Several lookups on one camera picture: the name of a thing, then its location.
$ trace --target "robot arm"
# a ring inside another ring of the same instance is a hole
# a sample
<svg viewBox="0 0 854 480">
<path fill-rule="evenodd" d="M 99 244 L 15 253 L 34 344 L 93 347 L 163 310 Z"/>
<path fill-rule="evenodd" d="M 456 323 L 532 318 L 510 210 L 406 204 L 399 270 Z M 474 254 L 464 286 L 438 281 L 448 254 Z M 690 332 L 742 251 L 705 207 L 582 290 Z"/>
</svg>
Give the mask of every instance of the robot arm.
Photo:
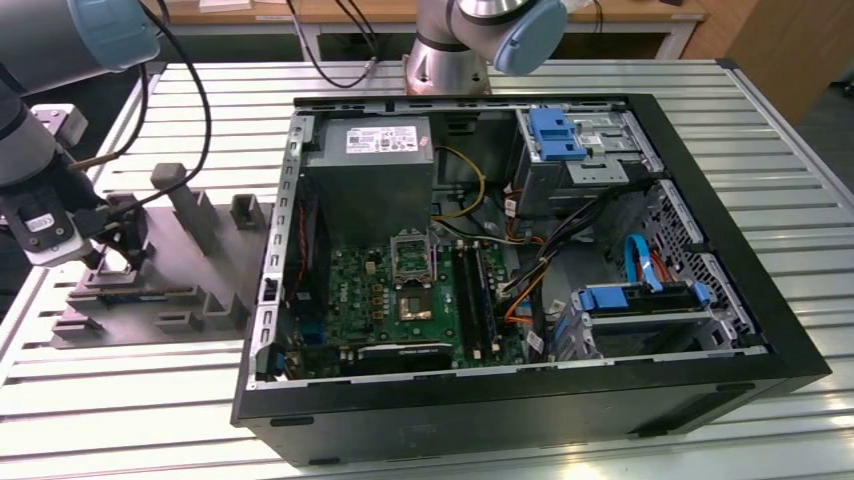
<svg viewBox="0 0 854 480">
<path fill-rule="evenodd" d="M 89 259 L 74 222 L 105 204 L 22 97 L 109 72 L 159 53 L 138 0 L 0 2 L 0 214 L 34 265 Z"/>
<path fill-rule="evenodd" d="M 485 58 L 510 75 L 530 73 L 560 42 L 566 15 L 561 0 L 420 0 L 411 93 L 488 93 Z M 0 2 L 0 215 L 34 265 L 81 259 L 93 268 L 101 256 L 91 238 L 117 248 L 131 268 L 142 257 L 137 237 L 121 231 L 138 220 L 125 218 L 119 229 L 106 220 L 107 202 L 89 177 L 69 170 L 74 159 L 22 97 L 122 72 L 158 53 L 138 0 Z"/>
<path fill-rule="evenodd" d="M 566 21 L 561 0 L 420 0 L 410 93 L 489 93 L 485 59 L 500 72 L 528 75 L 554 52 Z"/>
</svg>

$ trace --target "blue plastic clip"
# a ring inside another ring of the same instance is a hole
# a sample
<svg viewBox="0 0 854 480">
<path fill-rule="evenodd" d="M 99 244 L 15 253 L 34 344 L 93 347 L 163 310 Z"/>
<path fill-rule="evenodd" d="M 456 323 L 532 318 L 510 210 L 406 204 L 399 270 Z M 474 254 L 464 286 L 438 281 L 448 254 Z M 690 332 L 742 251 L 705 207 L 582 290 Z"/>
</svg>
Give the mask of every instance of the blue plastic clip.
<svg viewBox="0 0 854 480">
<path fill-rule="evenodd" d="M 590 293 L 590 290 L 582 290 L 578 292 L 578 300 L 582 303 L 582 310 L 586 312 L 597 308 L 597 302 L 593 299 L 593 293 Z"/>
<path fill-rule="evenodd" d="M 612 308 L 628 308 L 629 299 L 621 287 L 596 287 L 592 288 L 593 299 L 597 302 L 597 307 Z"/>
<path fill-rule="evenodd" d="M 558 328 L 556 328 L 556 340 L 561 338 L 561 335 L 564 335 L 564 331 L 568 329 L 569 326 L 570 326 L 570 321 L 566 319 L 566 317 L 564 317 L 564 319 L 561 319 L 561 323 L 558 324 Z"/>
<path fill-rule="evenodd" d="M 694 283 L 694 295 L 697 295 L 697 300 L 704 307 L 708 307 L 712 303 L 712 295 L 709 294 L 709 288 L 706 288 L 706 284 L 701 282 Z"/>
<path fill-rule="evenodd" d="M 560 108 L 533 108 L 529 112 L 532 131 L 540 143 L 545 161 L 582 161 L 588 149 L 576 143 L 576 123 Z"/>
<path fill-rule="evenodd" d="M 650 256 L 650 247 L 646 244 L 646 239 L 642 235 L 633 233 L 626 237 L 626 247 L 624 249 L 624 256 L 626 259 L 626 277 L 630 282 L 638 281 L 638 274 L 634 269 L 634 251 L 638 250 L 638 259 L 641 260 L 641 270 L 644 271 L 644 280 L 650 284 L 653 292 L 661 292 L 664 290 L 662 284 L 656 276 L 656 270 L 653 269 L 653 257 Z"/>
</svg>

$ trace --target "aluminum workbench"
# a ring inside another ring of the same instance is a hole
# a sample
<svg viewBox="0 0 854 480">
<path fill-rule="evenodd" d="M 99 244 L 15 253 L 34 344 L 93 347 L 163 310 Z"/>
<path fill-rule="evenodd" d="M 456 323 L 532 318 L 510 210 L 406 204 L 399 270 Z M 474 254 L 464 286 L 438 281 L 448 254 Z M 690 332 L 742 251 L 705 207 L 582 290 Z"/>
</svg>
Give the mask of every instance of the aluminum workbench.
<svg viewBox="0 0 854 480">
<path fill-rule="evenodd" d="M 341 79 L 362 69 L 326 65 Z M 403 92 L 399 63 L 355 92 L 309 64 L 210 64 L 201 74 L 215 138 L 193 186 L 217 203 L 238 192 L 274 198 L 295 97 Z M 0 326 L 2 479 L 854 477 L 854 197 L 742 73 L 712 61 L 564 61 L 525 78 L 494 74 L 493 87 L 657 95 L 834 374 L 682 437 L 298 471 L 229 423 L 242 342 L 55 350 L 51 327 L 82 266 L 34 269 Z M 186 68 L 170 66 L 153 90 L 131 155 L 93 173 L 102 193 L 147 193 L 158 162 L 197 162 L 202 109 Z M 106 150 L 130 130 L 138 94 Z"/>
</svg>

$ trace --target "black cable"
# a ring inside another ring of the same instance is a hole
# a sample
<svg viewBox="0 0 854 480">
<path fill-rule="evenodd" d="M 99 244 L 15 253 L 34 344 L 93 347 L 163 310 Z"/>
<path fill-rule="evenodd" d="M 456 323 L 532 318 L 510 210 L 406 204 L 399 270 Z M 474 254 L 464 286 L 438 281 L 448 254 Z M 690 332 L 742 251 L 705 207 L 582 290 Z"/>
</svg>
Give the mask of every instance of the black cable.
<svg viewBox="0 0 854 480">
<path fill-rule="evenodd" d="M 498 238 L 498 237 L 496 237 L 493 235 L 480 235 L 477 233 L 465 232 L 460 228 L 457 228 L 454 225 L 452 225 L 449 222 L 446 222 L 445 220 L 433 219 L 432 221 L 434 223 L 440 224 L 442 226 L 442 228 L 445 228 L 448 231 L 450 231 L 458 237 L 470 238 L 473 240 L 486 240 L 486 241 L 492 241 L 492 242 L 497 242 L 497 243 L 502 243 L 502 244 L 509 244 L 509 245 L 522 245 L 524 244 L 524 242 L 516 242 L 513 240 L 505 240 L 504 238 Z"/>
<path fill-rule="evenodd" d="M 534 324 L 532 328 L 537 336 L 544 340 L 542 351 L 538 352 L 534 347 L 530 347 L 529 359 L 530 363 L 540 363 L 546 361 L 549 357 L 549 340 L 546 338 L 546 308 L 544 307 L 544 282 L 541 282 L 532 290 L 529 295 L 529 302 L 532 302 L 532 320 Z"/>
<path fill-rule="evenodd" d="M 297 36 L 299 37 L 299 41 L 303 44 L 303 47 L 305 47 L 305 50 L 306 50 L 306 54 L 309 55 L 309 60 L 311 61 L 311 64 L 314 65 L 315 70 L 318 71 L 318 73 L 321 74 L 323 79 L 327 81 L 327 83 L 330 83 L 330 85 L 333 85 L 333 86 L 335 86 L 338 88 L 345 88 L 345 89 L 355 87 L 367 78 L 369 73 L 371 73 L 371 70 L 374 69 L 374 64 L 377 63 L 377 52 L 374 52 L 375 56 L 369 61 L 369 64 L 365 66 L 365 72 L 362 72 L 362 75 L 359 76 L 359 78 L 357 78 L 350 83 L 338 83 L 335 80 L 333 80 L 330 78 L 330 76 L 326 74 L 326 72 L 321 68 L 321 65 L 318 64 L 318 60 L 315 59 L 315 54 L 313 53 L 311 48 L 309 48 L 309 42 L 306 41 L 306 34 L 303 33 L 303 26 L 302 26 L 302 24 L 299 22 L 299 18 L 297 16 L 297 9 L 294 8 L 294 2 L 291 0 L 286 0 L 286 2 L 287 2 L 287 5 L 289 5 L 289 10 L 291 11 L 291 21 L 294 22 L 294 28 L 297 29 Z M 367 34 L 365 35 L 365 40 L 366 40 L 366 42 L 369 42 L 369 45 L 373 45 L 371 41 L 369 40 Z"/>
<path fill-rule="evenodd" d="M 385 50 L 385 48 L 381 48 L 379 36 L 377 35 L 377 32 L 374 31 L 374 26 L 371 25 L 371 22 L 369 22 L 369 19 L 365 17 L 365 13 L 362 13 L 362 9 L 359 8 L 359 5 L 357 5 L 355 0 L 347 0 L 347 3 L 350 3 L 350 6 L 357 11 L 357 15 L 359 15 L 359 18 L 362 19 L 362 23 L 365 23 L 365 27 L 369 29 L 369 32 L 371 33 L 371 38 L 374 39 L 374 56 L 377 57 L 377 61 L 379 62 L 381 59 L 383 58 L 383 50 Z"/>
<path fill-rule="evenodd" d="M 182 61 L 185 62 L 185 65 L 187 65 L 187 70 L 190 70 L 190 76 L 193 77 L 193 81 L 197 84 L 197 89 L 199 90 L 199 97 L 202 98 L 202 110 L 205 111 L 205 140 L 203 140 L 203 143 L 202 143 L 202 153 L 199 155 L 199 163 L 197 163 L 197 166 L 194 167 L 194 169 L 190 172 L 190 174 L 187 174 L 187 176 L 181 181 L 175 182 L 174 185 L 171 185 L 170 187 L 165 188 L 158 193 L 150 195 L 149 197 L 146 197 L 145 199 L 131 203 L 130 205 L 126 205 L 126 206 L 121 207 L 113 213 L 114 218 L 125 215 L 127 212 L 130 212 L 133 210 L 137 210 L 143 205 L 154 202 L 157 199 L 159 199 L 165 195 L 169 195 L 175 190 L 178 190 L 179 188 L 186 186 L 190 183 L 190 181 L 194 178 L 197 178 L 197 176 L 199 175 L 199 172 L 205 168 L 205 163 L 206 163 L 206 161 L 209 159 L 209 153 L 211 151 L 211 136 L 213 136 L 214 121 L 211 119 L 211 103 L 209 102 L 209 94 L 207 94 L 207 92 L 205 90 L 205 85 L 202 84 L 202 77 L 199 77 L 199 72 L 197 71 L 197 66 L 193 63 L 193 60 L 190 60 L 190 55 L 187 55 L 187 51 L 185 50 L 185 47 L 183 47 L 181 41 L 178 40 L 178 37 L 175 36 L 175 34 L 173 33 L 170 28 L 166 26 L 166 24 L 161 21 L 161 19 L 155 15 L 155 13 L 149 9 L 146 4 L 141 3 L 141 5 L 143 7 L 143 11 L 146 12 L 146 16 L 149 17 L 151 22 L 158 26 L 158 28 L 163 32 L 163 35 L 166 36 L 167 40 L 173 44 L 173 47 L 175 48 L 175 51 L 178 52 L 178 56 L 182 58 Z"/>
<path fill-rule="evenodd" d="M 600 218 L 609 202 L 622 195 L 649 189 L 656 184 L 656 179 L 645 178 L 626 185 L 609 188 L 597 198 L 585 204 L 561 223 L 558 228 L 546 238 L 544 245 L 537 253 L 537 262 L 521 269 L 521 273 L 505 286 L 505 291 L 510 291 L 517 285 L 522 284 L 526 279 L 534 277 L 542 268 L 549 267 L 552 258 L 558 251 L 573 239 L 573 236 L 582 232 Z"/>
<path fill-rule="evenodd" d="M 146 64 L 145 63 L 141 63 L 137 66 L 137 68 L 139 69 L 142 100 L 141 100 L 139 116 L 137 117 L 137 125 L 134 127 L 134 131 L 131 132 L 131 136 L 129 137 L 127 141 L 125 142 L 125 145 L 118 150 L 115 150 L 114 152 L 111 152 L 111 153 L 109 153 L 106 155 L 102 155 L 101 157 L 94 157 L 94 158 L 89 158 L 86 160 L 81 160 L 79 162 L 75 162 L 71 165 L 69 165 L 69 170 L 71 170 L 73 172 L 83 171 L 83 170 L 87 170 L 87 169 L 90 169 L 93 167 L 97 167 L 99 165 L 105 165 L 106 163 L 113 162 L 114 160 L 121 158 L 122 155 L 129 153 L 129 150 L 131 150 L 131 147 L 134 146 L 134 143 L 137 143 L 137 140 L 139 138 L 139 134 L 143 131 L 143 125 L 146 123 L 146 115 L 149 114 L 149 69 L 146 68 Z"/>
<path fill-rule="evenodd" d="M 173 15 L 170 14 L 170 7 L 166 4 L 166 0 L 155 0 L 158 2 L 158 8 L 161 9 L 161 15 L 163 15 L 163 24 L 169 27 L 173 25 Z"/>
<path fill-rule="evenodd" d="M 593 33 L 602 33 L 605 31 L 605 12 L 602 11 L 602 4 L 600 0 L 593 0 L 597 5 L 597 25 L 594 26 Z"/>
<path fill-rule="evenodd" d="M 119 148 L 119 150 L 117 150 L 115 152 L 119 156 L 125 155 L 126 153 L 129 153 L 129 150 L 131 150 L 134 142 L 137 142 L 137 139 L 139 138 L 139 133 L 143 131 L 143 125 L 146 124 L 146 115 L 149 113 L 149 69 L 146 68 L 145 63 L 141 63 L 137 66 L 137 69 L 139 70 L 139 82 L 142 88 L 141 95 L 143 98 L 139 104 L 139 117 L 137 117 L 137 126 L 134 127 L 134 131 L 131 132 L 131 136 L 125 142 L 125 145 L 122 145 L 122 148 Z"/>
<path fill-rule="evenodd" d="M 354 17 L 353 13 L 350 13 L 350 10 L 345 6 L 345 3 L 342 2 L 342 0 L 335 0 L 335 4 L 338 5 L 338 8 L 341 8 L 342 12 L 345 12 L 347 17 L 350 17 L 350 21 L 353 22 L 353 24 L 359 29 L 359 33 L 362 34 L 362 38 L 365 38 L 365 41 L 369 44 L 369 47 L 371 48 L 371 52 L 373 52 L 374 56 L 377 56 L 377 47 L 378 47 L 378 44 L 377 44 L 377 33 L 374 33 L 374 28 L 367 25 L 367 20 L 365 18 L 365 15 L 359 15 L 359 17 L 362 18 L 362 21 L 366 22 L 366 25 L 362 26 L 362 23 L 359 23 L 359 20 L 357 20 L 357 17 Z M 359 7 L 357 7 L 357 14 L 359 14 L 359 12 L 361 12 Z"/>
</svg>

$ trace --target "motherboard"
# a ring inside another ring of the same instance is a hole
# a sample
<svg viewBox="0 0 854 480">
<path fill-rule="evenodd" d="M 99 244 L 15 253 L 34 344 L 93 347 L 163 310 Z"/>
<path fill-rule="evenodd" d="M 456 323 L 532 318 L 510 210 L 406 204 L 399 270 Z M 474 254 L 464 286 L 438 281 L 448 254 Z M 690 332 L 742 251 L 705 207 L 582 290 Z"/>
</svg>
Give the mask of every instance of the motherboard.
<svg viewBox="0 0 854 480">
<path fill-rule="evenodd" d="M 428 247 L 393 242 L 333 252 L 326 318 L 301 324 L 309 378 L 381 373 L 353 371 L 373 355 L 452 369 L 524 363 L 521 330 L 502 324 L 497 305 L 508 279 L 500 246 Z M 432 276 L 399 282 L 402 271 Z"/>
</svg>

